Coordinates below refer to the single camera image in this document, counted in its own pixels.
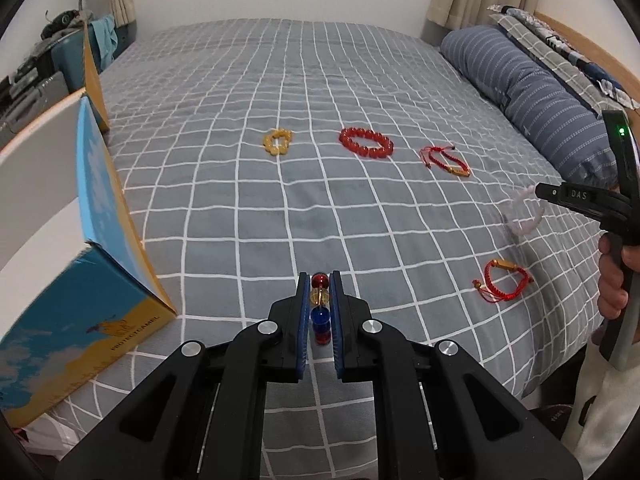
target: silver screw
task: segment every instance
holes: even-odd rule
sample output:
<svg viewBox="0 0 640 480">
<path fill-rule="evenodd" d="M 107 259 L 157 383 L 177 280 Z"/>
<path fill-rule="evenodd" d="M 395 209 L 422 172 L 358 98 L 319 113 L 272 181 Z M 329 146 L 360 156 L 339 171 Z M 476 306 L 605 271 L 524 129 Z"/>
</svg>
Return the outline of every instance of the silver screw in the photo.
<svg viewBox="0 0 640 480">
<path fill-rule="evenodd" d="M 362 329 L 365 332 L 369 332 L 370 334 L 377 334 L 382 330 L 382 323 L 380 323 L 377 319 L 367 319 L 362 324 Z"/>
<path fill-rule="evenodd" d="M 200 343 L 189 341 L 188 343 L 182 345 L 182 348 L 180 350 L 182 351 L 182 355 L 184 355 L 185 357 L 193 357 L 194 355 L 198 355 L 201 349 L 202 346 L 200 345 Z"/>
<path fill-rule="evenodd" d="M 278 324 L 275 321 L 263 321 L 258 325 L 258 332 L 261 334 L 273 334 L 278 329 Z"/>
<path fill-rule="evenodd" d="M 438 345 L 438 350 L 444 355 L 455 355 L 458 353 L 458 345 L 453 341 L 443 341 Z"/>
</svg>

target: blue and yellow box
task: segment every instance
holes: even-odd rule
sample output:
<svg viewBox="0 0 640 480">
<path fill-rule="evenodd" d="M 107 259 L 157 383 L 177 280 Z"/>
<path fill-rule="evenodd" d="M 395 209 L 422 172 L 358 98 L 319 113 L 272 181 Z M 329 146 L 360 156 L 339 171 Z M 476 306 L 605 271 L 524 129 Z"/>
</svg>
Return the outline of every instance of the blue and yellow box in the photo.
<svg viewBox="0 0 640 480">
<path fill-rule="evenodd" d="M 22 427 L 175 317 L 84 90 L 0 153 L 0 408 Z"/>
</svg>

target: bed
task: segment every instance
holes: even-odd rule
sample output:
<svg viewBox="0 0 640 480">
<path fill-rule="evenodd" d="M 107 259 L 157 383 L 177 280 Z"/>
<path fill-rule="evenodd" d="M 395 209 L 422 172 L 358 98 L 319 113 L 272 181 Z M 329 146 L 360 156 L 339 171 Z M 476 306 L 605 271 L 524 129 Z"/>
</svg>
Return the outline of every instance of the bed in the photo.
<svg viewBox="0 0 640 480">
<path fill-rule="evenodd" d="M 179 316 L 49 413 L 80 437 L 181 342 L 263 319 L 300 271 L 340 270 L 375 317 L 414 341 L 454 339 L 517 397 L 602 321 L 598 225 L 548 206 L 526 237 L 505 227 L 515 193 L 561 178 L 437 48 L 364 25 L 201 23 L 135 43 L 102 85 L 108 148 Z M 393 155 L 353 155 L 343 126 L 383 132 Z M 276 158 L 262 137 L 278 127 L 294 137 Z M 471 176 L 427 169 L 417 153 L 432 143 L 455 144 Z M 472 280 L 492 258 L 535 282 L 483 301 Z M 311 343 L 302 384 L 268 389 L 263 448 L 264 478 L 373 478 L 370 386 L 339 383 L 331 346 Z"/>
</svg>

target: white sleeve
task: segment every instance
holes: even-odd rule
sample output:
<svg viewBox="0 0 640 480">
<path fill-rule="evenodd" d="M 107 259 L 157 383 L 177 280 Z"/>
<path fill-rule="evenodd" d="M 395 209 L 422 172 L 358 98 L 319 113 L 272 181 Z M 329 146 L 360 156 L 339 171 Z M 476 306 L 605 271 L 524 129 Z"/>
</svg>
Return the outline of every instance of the white sleeve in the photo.
<svg viewBox="0 0 640 480">
<path fill-rule="evenodd" d="M 580 369 L 574 408 L 562 443 L 589 478 L 616 447 L 640 408 L 640 344 L 632 346 L 627 370 L 619 372 L 591 340 Z"/>
</svg>

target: finger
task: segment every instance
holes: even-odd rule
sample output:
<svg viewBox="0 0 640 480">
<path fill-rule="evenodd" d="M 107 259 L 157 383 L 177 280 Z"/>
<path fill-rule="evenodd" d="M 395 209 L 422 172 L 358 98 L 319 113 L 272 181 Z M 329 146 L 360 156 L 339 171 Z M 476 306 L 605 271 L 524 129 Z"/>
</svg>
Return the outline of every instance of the finger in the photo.
<svg viewBox="0 0 640 480">
<path fill-rule="evenodd" d="M 624 246 L 622 261 L 629 269 L 640 272 L 640 246 Z"/>
<path fill-rule="evenodd" d="M 620 312 L 622 312 L 621 310 L 613 308 L 602 296 L 598 298 L 598 310 L 602 317 L 606 319 L 617 319 L 618 316 L 620 316 Z"/>
<path fill-rule="evenodd" d="M 626 307 L 628 294 L 621 288 L 612 286 L 603 276 L 600 276 L 598 280 L 598 291 L 600 292 L 600 296 L 613 308 L 622 310 Z"/>
<path fill-rule="evenodd" d="M 602 254 L 609 254 L 611 250 L 611 243 L 609 242 L 609 237 L 607 235 L 602 235 L 600 240 L 598 241 L 598 250 Z"/>
<path fill-rule="evenodd" d="M 616 265 L 613 258 L 608 254 L 603 254 L 598 262 L 600 276 L 604 278 L 613 288 L 622 288 L 625 277 L 620 267 Z"/>
</svg>

